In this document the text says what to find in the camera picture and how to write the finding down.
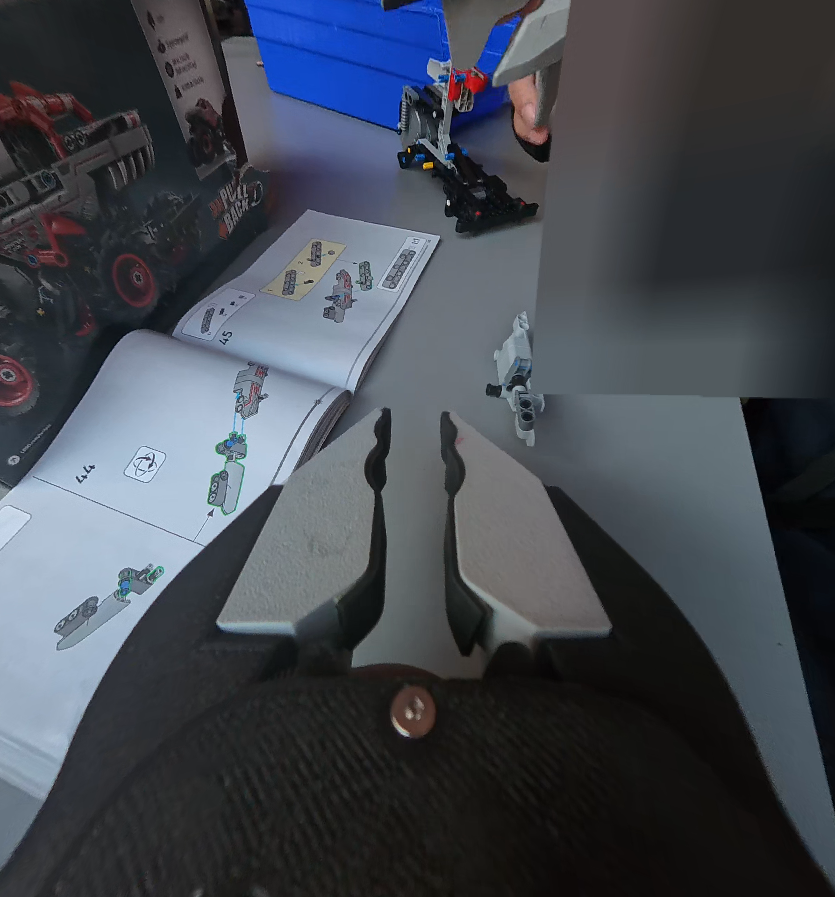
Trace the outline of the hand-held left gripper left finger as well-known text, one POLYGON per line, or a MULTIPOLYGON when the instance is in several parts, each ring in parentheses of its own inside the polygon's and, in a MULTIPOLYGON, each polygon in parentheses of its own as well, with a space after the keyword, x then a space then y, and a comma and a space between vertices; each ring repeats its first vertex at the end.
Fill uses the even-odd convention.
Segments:
POLYGON ((369 413, 293 472, 280 491, 217 626, 352 651, 385 603, 382 490, 391 413, 369 413))

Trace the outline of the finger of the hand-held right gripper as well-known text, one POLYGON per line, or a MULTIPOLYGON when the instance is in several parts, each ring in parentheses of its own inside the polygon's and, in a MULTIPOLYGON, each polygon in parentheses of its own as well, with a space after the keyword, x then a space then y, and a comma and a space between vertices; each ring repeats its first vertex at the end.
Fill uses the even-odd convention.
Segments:
POLYGON ((561 78, 570 1, 529 2, 517 14, 518 24, 492 74, 494 87, 508 85, 535 73, 538 89, 535 125, 547 127, 555 107, 561 78))
POLYGON ((452 64, 477 64, 492 29, 523 6, 523 1, 444 1, 452 64))

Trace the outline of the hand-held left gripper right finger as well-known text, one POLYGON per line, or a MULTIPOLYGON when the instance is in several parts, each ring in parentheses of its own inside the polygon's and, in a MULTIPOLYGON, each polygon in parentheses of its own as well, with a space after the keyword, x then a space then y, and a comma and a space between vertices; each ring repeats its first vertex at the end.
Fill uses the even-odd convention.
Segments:
POLYGON ((612 622, 542 481, 456 413, 440 420, 445 606, 462 656, 601 640, 612 622))

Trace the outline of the black grey lego chassis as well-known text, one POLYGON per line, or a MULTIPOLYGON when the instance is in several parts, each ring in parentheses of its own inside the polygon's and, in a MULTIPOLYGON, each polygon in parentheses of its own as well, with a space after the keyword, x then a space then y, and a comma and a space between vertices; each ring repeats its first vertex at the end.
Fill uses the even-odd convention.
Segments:
POLYGON ((451 60, 430 57, 428 84, 406 85, 397 132, 402 170, 418 167, 442 183, 445 214, 460 234, 479 233, 534 218, 537 203, 512 196, 505 181, 485 171, 452 136, 452 127, 472 113, 490 79, 473 66, 457 69, 451 60))

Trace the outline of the small grey lego assembly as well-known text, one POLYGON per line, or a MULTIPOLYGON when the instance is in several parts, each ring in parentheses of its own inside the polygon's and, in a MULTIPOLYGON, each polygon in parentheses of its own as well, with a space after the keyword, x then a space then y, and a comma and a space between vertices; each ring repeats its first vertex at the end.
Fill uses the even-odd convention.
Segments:
POLYGON ((513 330, 493 353, 497 380, 488 383, 485 394, 506 401, 514 413, 516 435, 529 447, 535 446, 535 422, 544 412, 546 399, 531 385, 532 345, 528 314, 522 311, 513 320, 513 330))

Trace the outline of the lego instruction booklet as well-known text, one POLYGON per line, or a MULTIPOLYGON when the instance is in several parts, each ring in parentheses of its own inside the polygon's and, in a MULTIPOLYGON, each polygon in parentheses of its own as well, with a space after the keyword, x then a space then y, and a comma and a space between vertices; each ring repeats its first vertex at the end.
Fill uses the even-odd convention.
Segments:
POLYGON ((171 335, 109 353, 0 501, 0 779, 45 798, 122 643, 321 449, 439 241, 309 210, 171 335))

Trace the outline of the monster truck lego box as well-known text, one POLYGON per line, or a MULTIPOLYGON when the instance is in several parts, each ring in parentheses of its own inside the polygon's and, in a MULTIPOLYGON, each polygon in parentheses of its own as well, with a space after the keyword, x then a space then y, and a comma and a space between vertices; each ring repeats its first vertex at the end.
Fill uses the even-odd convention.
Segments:
POLYGON ((0 484, 267 228, 207 2, 0 2, 0 484))

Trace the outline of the person's right hand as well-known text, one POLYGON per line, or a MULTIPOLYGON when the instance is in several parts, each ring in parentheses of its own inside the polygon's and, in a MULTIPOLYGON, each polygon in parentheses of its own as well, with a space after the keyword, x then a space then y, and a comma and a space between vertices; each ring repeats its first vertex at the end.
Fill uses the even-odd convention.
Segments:
POLYGON ((549 130, 547 127, 535 125, 538 104, 535 73, 511 82, 508 85, 508 93, 512 103, 515 137, 530 147, 545 145, 550 137, 549 130))

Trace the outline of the blue plastic bin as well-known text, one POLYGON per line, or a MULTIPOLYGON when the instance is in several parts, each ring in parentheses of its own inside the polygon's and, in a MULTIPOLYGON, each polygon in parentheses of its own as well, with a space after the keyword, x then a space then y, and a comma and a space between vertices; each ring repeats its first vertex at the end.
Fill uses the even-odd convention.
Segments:
POLYGON ((432 83, 446 61, 442 3, 384 11, 379 1, 249 1, 250 24, 274 93, 396 129, 405 86, 432 83))

